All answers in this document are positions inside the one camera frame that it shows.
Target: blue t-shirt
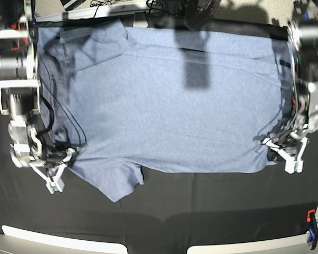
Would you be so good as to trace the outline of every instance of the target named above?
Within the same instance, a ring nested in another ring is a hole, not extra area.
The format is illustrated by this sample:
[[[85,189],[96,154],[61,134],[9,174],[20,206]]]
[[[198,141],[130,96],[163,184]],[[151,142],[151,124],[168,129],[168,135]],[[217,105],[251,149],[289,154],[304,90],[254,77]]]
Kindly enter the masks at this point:
[[[254,173],[255,140],[292,94],[286,42],[219,32],[125,28],[39,29],[40,76],[83,128],[72,171],[116,202],[143,184],[140,166],[167,173]],[[55,110],[51,137],[78,143]],[[48,110],[42,117],[48,123]]]

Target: shirt sleeve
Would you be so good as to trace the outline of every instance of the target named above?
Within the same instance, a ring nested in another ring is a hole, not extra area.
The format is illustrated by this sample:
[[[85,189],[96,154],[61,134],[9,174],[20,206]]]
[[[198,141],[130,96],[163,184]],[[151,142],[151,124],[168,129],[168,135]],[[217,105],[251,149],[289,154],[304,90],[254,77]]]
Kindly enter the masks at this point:
[[[77,160],[72,171],[116,202],[144,184],[140,165],[117,158]]]

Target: black cloth surface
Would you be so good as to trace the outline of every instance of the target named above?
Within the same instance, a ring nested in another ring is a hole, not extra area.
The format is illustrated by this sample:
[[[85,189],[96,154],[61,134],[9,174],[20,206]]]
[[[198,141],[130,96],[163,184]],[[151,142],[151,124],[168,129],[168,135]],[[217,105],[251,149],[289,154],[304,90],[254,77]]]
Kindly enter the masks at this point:
[[[146,184],[113,203],[70,170],[63,174],[64,192],[51,195],[32,169],[16,168],[8,118],[0,114],[0,232],[9,225],[122,243],[129,253],[179,254],[194,245],[303,234],[307,211],[318,205],[318,131],[309,136],[301,174],[284,172],[283,162],[255,174],[166,174],[143,168]]]

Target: floor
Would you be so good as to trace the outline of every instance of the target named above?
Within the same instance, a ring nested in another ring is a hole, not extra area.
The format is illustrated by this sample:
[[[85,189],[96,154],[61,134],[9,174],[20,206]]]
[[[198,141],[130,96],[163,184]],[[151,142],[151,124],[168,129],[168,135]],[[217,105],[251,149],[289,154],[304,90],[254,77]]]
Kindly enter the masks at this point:
[[[145,0],[115,1],[113,4],[142,2]],[[214,14],[216,19],[237,20],[262,24],[286,26],[291,18],[294,0],[222,0]],[[91,0],[86,0],[76,10],[89,8]],[[60,0],[36,0],[39,16],[64,12]]]

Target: black mat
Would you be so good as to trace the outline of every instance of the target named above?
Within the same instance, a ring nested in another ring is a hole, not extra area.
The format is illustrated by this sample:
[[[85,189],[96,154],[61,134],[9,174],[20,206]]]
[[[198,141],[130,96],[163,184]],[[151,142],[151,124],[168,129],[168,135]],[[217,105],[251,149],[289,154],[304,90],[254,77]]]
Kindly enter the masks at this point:
[[[256,30],[269,34],[261,26]],[[112,203],[69,170],[64,192],[51,195],[36,173],[11,162],[7,124],[8,117],[0,114],[0,232],[9,225],[122,243],[129,253],[179,254],[193,245],[303,234],[307,211],[318,205],[318,132],[310,135],[301,174],[284,172],[284,163],[255,174],[165,174],[143,168],[145,185]]]

